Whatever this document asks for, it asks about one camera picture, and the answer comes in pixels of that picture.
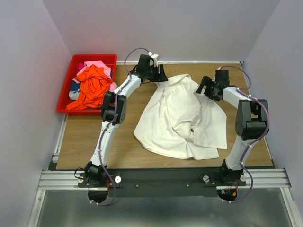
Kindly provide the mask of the white t shirt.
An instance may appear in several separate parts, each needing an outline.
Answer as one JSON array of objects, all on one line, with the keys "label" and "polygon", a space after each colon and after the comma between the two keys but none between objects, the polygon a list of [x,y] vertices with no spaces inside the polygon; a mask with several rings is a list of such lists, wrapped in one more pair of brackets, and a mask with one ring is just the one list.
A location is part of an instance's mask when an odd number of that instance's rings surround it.
[{"label": "white t shirt", "polygon": [[157,89],[134,130],[141,145],[153,153],[196,160],[218,158],[227,149],[227,117],[189,74],[157,83]]}]

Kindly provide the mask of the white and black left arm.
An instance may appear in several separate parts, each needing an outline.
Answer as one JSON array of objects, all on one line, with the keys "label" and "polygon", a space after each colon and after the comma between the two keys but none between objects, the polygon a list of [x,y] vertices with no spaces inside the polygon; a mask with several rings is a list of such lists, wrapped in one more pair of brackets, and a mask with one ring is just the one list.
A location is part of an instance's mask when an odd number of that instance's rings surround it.
[{"label": "white and black left arm", "polygon": [[84,168],[85,178],[99,187],[110,180],[106,166],[114,135],[126,117],[128,97],[145,81],[166,82],[163,65],[158,63],[159,54],[149,52],[140,55],[138,64],[128,72],[125,81],[114,91],[105,94],[101,110],[101,131],[96,149]]}]

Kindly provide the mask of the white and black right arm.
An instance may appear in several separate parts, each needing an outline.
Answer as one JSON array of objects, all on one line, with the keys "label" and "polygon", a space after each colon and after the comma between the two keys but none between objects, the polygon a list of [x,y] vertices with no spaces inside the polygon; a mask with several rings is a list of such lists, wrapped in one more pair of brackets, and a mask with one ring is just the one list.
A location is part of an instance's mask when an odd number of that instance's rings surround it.
[{"label": "white and black right arm", "polygon": [[225,101],[237,109],[236,140],[217,174],[210,177],[217,185],[229,185],[241,179],[245,162],[255,144],[269,131],[268,102],[256,99],[230,85],[229,71],[218,69],[215,78],[203,76],[196,93],[203,93],[213,101]]}]

